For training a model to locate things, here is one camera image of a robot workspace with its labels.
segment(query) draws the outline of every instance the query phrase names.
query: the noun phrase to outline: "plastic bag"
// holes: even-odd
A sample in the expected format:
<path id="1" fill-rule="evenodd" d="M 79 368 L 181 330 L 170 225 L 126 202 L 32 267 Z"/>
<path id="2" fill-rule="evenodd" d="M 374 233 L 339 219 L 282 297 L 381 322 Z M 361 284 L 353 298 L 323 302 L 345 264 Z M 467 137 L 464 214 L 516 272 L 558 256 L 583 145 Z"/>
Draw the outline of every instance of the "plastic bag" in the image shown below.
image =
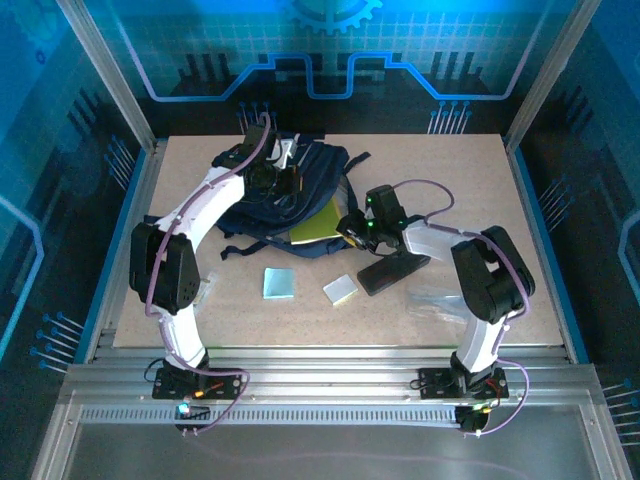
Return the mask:
<path id="1" fill-rule="evenodd" d="M 472 315 L 462 294 L 426 284 L 407 287 L 407 312 L 461 325 L 466 325 Z"/>

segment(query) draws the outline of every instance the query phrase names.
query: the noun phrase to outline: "backpack strap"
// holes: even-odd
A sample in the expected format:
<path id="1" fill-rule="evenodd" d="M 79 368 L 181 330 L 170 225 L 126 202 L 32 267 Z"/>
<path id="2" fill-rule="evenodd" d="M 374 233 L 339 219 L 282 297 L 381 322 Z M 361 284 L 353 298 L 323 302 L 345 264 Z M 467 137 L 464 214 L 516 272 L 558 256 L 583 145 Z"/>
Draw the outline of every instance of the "backpack strap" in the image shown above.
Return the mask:
<path id="1" fill-rule="evenodd" d="M 362 162 L 364 162 L 367 158 L 369 158 L 371 156 L 371 154 L 369 152 L 362 152 L 360 155 L 358 155 L 357 157 L 353 157 L 351 159 L 351 161 L 349 161 L 345 167 L 344 170 L 342 171 L 342 173 L 344 175 L 348 174 L 353 167 L 360 165 Z"/>
<path id="2" fill-rule="evenodd" d="M 222 257 L 223 261 L 227 259 L 230 253 L 236 253 L 238 255 L 242 255 L 243 257 L 248 257 L 249 255 L 253 255 L 256 252 L 259 252 L 266 246 L 267 244 L 264 242 L 256 242 L 250 247 L 247 247 L 244 250 L 242 250 L 238 247 L 234 247 L 233 245 L 229 245 L 222 252 L 220 252 L 220 257 Z"/>

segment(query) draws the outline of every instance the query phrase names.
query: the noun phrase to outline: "navy backpack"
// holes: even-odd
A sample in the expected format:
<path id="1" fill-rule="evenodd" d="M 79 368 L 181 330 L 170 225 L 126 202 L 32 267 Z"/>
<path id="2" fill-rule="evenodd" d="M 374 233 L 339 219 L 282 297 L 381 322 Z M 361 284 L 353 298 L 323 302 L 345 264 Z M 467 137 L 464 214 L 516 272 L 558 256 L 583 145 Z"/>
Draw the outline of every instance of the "navy backpack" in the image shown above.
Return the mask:
<path id="1" fill-rule="evenodd" d="M 358 201 L 346 175 L 369 156 L 365 152 L 349 161 L 344 147 L 327 145 L 300 135 L 295 156 L 289 163 L 299 167 L 302 190 L 288 196 L 245 192 L 243 200 L 227 210 L 216 225 L 224 232 L 225 238 L 243 234 L 257 242 L 244 250 L 228 246 L 220 253 L 222 259 L 226 260 L 230 254 L 251 255 L 266 246 L 305 258 L 350 248 L 351 245 L 341 237 L 292 245 L 283 234 L 322 210 L 339 186 L 346 188 L 348 211 L 356 210 Z"/>

